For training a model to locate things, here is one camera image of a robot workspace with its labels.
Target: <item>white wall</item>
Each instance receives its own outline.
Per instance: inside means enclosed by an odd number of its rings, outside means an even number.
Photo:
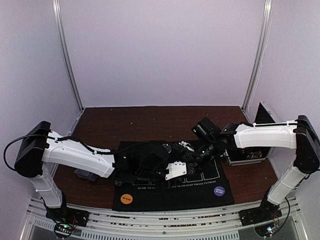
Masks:
[[[275,0],[262,71],[249,108],[254,119],[265,101],[281,121],[306,115],[320,135],[320,1]],[[276,149],[271,162],[280,176],[295,151]],[[310,239],[320,239],[320,174],[313,174],[295,192]]]
[[[264,2],[62,0],[83,105],[242,105]]]
[[[67,135],[79,114],[68,82],[52,1],[0,1],[0,239],[17,239],[34,190],[6,168],[6,144],[46,120]],[[7,154],[14,165],[19,144]]]

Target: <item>orange circle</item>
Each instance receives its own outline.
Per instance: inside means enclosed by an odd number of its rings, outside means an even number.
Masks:
[[[123,194],[120,198],[123,204],[130,204],[134,200],[134,198],[130,194]]]

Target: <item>wooden table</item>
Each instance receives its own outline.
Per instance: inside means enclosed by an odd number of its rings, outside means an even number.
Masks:
[[[120,141],[196,140],[191,128],[208,117],[220,128],[228,123],[246,121],[237,106],[101,107],[87,108],[73,136],[88,145],[117,149]],[[223,165],[236,204],[261,200],[276,181],[268,160],[262,163]],[[74,168],[59,165],[54,181],[70,204],[112,208],[114,183],[98,177],[95,182],[81,179]]]

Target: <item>white plastic piece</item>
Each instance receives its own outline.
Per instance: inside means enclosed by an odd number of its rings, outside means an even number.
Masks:
[[[191,147],[191,144],[186,142],[186,141],[181,141],[179,142],[179,145],[185,147],[186,149],[188,149],[191,152],[194,152],[195,150]]]
[[[50,137],[60,138],[57,132],[49,133]],[[90,147],[95,153],[88,151],[81,143],[72,140],[56,142],[53,139],[47,139],[49,148],[44,150],[42,161],[47,163],[56,163],[67,165],[73,168],[82,169],[103,178],[108,178],[114,171],[113,155],[101,155],[97,152],[110,152],[109,149],[100,149]]]
[[[166,169],[169,170],[169,173],[165,175],[165,180],[170,180],[187,174],[187,165],[185,162],[181,161],[169,163]]]
[[[238,148],[244,149],[248,147],[282,147],[289,149],[297,148],[296,121],[283,122],[284,125],[271,124],[253,124],[247,126],[240,124],[236,128],[234,135],[235,144]]]
[[[47,164],[42,164],[42,175],[29,178],[35,191],[44,199],[49,208],[60,208],[62,204],[62,193],[54,182],[53,177],[47,168]]]
[[[285,197],[296,187],[308,174],[301,172],[297,167],[293,166],[293,162],[289,169],[282,175],[270,189],[268,193],[268,201],[274,205],[279,205],[285,200]]]

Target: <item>purple circle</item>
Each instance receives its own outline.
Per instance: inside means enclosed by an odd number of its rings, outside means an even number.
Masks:
[[[225,195],[226,193],[226,190],[224,189],[224,187],[222,186],[217,186],[215,189],[214,189],[214,194],[217,195],[218,197],[221,197],[223,195]]]

